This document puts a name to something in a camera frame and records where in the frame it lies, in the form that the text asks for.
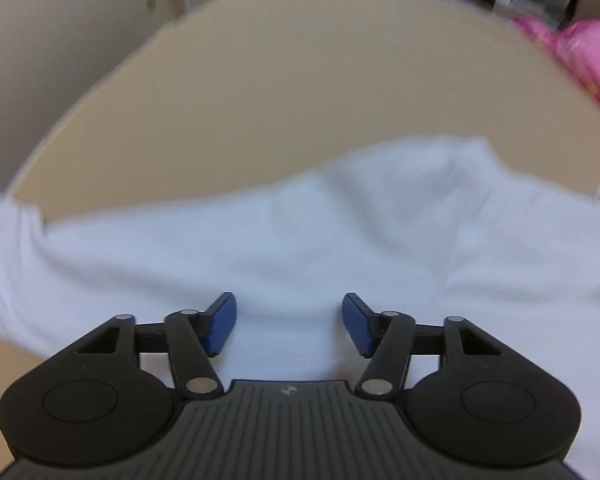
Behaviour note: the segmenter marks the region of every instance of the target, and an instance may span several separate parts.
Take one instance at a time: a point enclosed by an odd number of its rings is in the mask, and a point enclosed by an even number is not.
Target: beige table
[[[505,23],[436,0],[216,0],[85,97],[13,194],[54,220],[440,133],[487,136],[513,168],[571,189],[600,181],[600,108]],[[0,393],[34,363],[0,344]]]

